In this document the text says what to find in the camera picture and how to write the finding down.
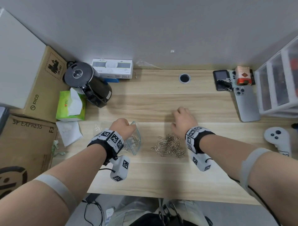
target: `wooden desk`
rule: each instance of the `wooden desk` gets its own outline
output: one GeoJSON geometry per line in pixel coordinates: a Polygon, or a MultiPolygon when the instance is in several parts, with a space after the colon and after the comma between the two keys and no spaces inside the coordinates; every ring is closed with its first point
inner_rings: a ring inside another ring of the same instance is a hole
{"type": "Polygon", "coordinates": [[[126,180],[114,182],[109,171],[97,173],[89,191],[92,193],[162,197],[259,204],[226,173],[215,166],[206,172],[199,171],[188,155],[183,159],[160,157],[151,150],[157,136],[165,136],[174,122],[171,114],[179,106],[189,108],[199,125],[217,135],[229,137],[259,147],[274,150],[263,139],[265,129],[272,126],[289,128],[293,119],[262,117],[259,122],[239,121],[231,93],[215,89],[212,70],[159,70],[135,69],[137,78],[111,83],[113,94],[102,109],[87,104],[86,120],[79,122],[83,138],[64,148],[59,138],[59,150],[64,156],[53,158],[52,166],[83,150],[94,135],[99,121],[127,118],[137,121],[141,132],[142,148],[136,156],[130,155],[131,165],[126,180]],[[178,76],[188,73],[191,82],[182,84],[178,76]]]}

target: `white product box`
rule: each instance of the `white product box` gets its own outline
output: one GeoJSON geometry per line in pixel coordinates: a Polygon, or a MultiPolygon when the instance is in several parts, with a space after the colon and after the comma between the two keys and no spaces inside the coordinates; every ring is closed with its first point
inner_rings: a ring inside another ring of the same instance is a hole
{"type": "Polygon", "coordinates": [[[92,67],[103,78],[132,78],[134,64],[131,60],[93,59],[92,67]]]}
{"type": "Polygon", "coordinates": [[[46,45],[0,8],[0,106],[24,108],[46,45]]]}

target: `white wall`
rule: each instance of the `white wall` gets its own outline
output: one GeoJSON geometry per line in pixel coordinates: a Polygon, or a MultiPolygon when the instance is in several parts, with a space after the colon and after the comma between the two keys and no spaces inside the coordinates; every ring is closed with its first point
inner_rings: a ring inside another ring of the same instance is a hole
{"type": "Polygon", "coordinates": [[[0,0],[0,6],[67,60],[86,62],[262,64],[298,35],[297,0],[0,0]]]}

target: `fist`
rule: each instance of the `fist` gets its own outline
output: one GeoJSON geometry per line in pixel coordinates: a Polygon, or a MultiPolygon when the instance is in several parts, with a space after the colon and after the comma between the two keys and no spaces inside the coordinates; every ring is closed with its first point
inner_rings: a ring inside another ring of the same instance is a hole
{"type": "Polygon", "coordinates": [[[129,125],[125,118],[119,118],[112,123],[109,129],[117,131],[123,140],[126,141],[136,130],[136,125],[129,125]]]}
{"type": "Polygon", "coordinates": [[[175,123],[172,123],[171,129],[181,139],[185,139],[185,134],[190,128],[198,126],[197,120],[188,108],[179,107],[177,111],[173,112],[173,115],[175,123]]]}

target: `person's legs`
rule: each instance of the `person's legs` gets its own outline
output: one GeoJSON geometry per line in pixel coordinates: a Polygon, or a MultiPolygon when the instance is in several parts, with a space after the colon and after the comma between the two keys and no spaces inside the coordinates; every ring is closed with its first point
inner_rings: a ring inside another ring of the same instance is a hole
{"type": "Polygon", "coordinates": [[[109,226],[129,226],[146,213],[159,207],[158,198],[124,196],[114,211],[109,226]]]}
{"type": "MultiPolygon", "coordinates": [[[[194,201],[178,199],[172,199],[170,201],[175,205],[176,210],[180,214],[182,219],[192,222],[195,225],[209,226],[208,222],[205,219],[205,216],[194,201]]],[[[167,205],[167,207],[171,211],[171,214],[176,214],[175,211],[170,208],[168,200],[164,200],[163,204],[167,205]]],[[[162,207],[158,208],[155,213],[158,213],[159,211],[161,211],[165,215],[162,207]]]]}

